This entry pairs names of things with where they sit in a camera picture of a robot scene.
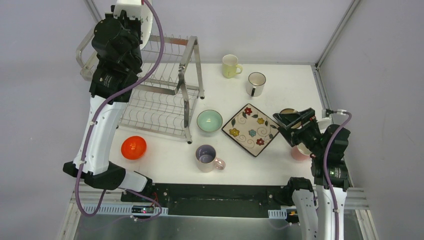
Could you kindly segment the watermelon pattern round plate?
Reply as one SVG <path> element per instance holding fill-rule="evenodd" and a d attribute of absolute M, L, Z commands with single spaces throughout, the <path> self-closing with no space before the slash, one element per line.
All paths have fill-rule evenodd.
<path fill-rule="evenodd" d="M 141 7 L 141 41 L 140 49 L 143 50 L 147 43 L 149 42 L 152 28 L 153 28 L 153 22 L 154 17 L 153 13 L 151 12 L 150 8 L 147 6 L 146 1 L 144 1 L 144 4 Z"/>

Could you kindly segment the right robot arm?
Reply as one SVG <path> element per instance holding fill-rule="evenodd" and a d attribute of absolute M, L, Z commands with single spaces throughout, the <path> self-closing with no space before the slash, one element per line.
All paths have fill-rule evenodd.
<path fill-rule="evenodd" d="M 278 131 L 291 147 L 299 144 L 311 152 L 311 174 L 314 181 L 291 177 L 282 188 L 286 206 L 295 206 L 301 237 L 304 240 L 342 240 L 344 238 L 344 208 L 349 188 L 349 173 L 342 160 L 351 132 L 345 128 L 352 119 L 346 110 L 324 109 L 347 116 L 342 124 L 331 124 L 321 132 L 315 110 L 307 108 L 294 113 L 274 113 Z"/>

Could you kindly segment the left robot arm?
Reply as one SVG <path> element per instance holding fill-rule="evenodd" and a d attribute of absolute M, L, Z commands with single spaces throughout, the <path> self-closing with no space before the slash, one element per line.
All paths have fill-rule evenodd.
<path fill-rule="evenodd" d="M 107 13 L 94 28 L 91 41 L 98 59 L 92 76 L 90 113 L 79 152 L 73 161 L 63 165 L 63 172 L 80 177 L 84 182 L 102 190 L 129 189 L 140 202 L 152 198 L 151 179 L 125 169 L 109 160 L 118 121 L 130 100 L 129 90 L 116 93 L 136 83 L 142 71 L 141 17 Z"/>

